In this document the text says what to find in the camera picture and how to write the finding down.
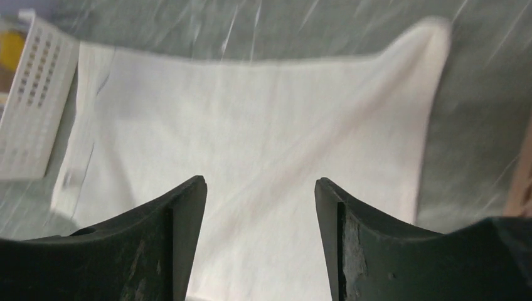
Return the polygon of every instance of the white cloth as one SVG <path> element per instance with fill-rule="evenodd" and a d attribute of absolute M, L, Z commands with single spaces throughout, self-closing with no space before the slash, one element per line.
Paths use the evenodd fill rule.
<path fill-rule="evenodd" d="M 88 226 L 201 174 L 189 297 L 330 300 L 316 179 L 414 222 L 448 50 L 434 18 L 352 58 L 189 61 L 83 43 L 52 208 Z"/>

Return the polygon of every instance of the gray table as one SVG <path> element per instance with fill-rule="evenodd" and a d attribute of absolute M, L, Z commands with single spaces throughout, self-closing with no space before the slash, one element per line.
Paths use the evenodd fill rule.
<path fill-rule="evenodd" d="M 83 40 L 197 60 L 249 61 L 371 53 L 425 16 L 453 20 L 417 221 L 449 232 L 502 212 L 532 105 L 530 2 L 63 0 L 53 22 Z M 76 228 L 48 209 L 72 126 L 75 85 L 72 90 L 46 177 L 0 184 L 0 236 L 27 239 Z"/>

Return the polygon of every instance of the brown box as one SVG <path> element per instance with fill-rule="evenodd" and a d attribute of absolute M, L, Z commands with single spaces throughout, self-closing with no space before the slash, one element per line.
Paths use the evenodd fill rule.
<path fill-rule="evenodd" d="M 532 218 L 532 119 L 524 135 L 523 147 L 514 172 L 504 215 Z"/>

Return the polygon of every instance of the white fabric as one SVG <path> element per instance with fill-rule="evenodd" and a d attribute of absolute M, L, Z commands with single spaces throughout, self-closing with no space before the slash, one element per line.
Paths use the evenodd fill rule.
<path fill-rule="evenodd" d="M 88 226 L 201 174 L 189 297 L 330 300 L 316 179 L 414 222 L 448 50 L 439 19 L 377 55 L 341 59 L 189 61 L 83 43 L 52 208 Z"/>

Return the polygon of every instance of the gray surface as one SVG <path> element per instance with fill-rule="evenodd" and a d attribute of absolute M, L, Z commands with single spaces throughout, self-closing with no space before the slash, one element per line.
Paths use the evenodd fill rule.
<path fill-rule="evenodd" d="M 529 4 L 62 0 L 54 22 L 99 43 L 200 60 L 250 61 L 370 53 L 425 16 L 454 20 L 452 51 L 431 116 L 418 214 L 420 226 L 448 232 L 502 212 L 532 104 Z M 25 239 L 73 231 L 73 224 L 48 212 L 73 102 L 71 94 L 45 179 L 0 184 L 1 236 Z"/>

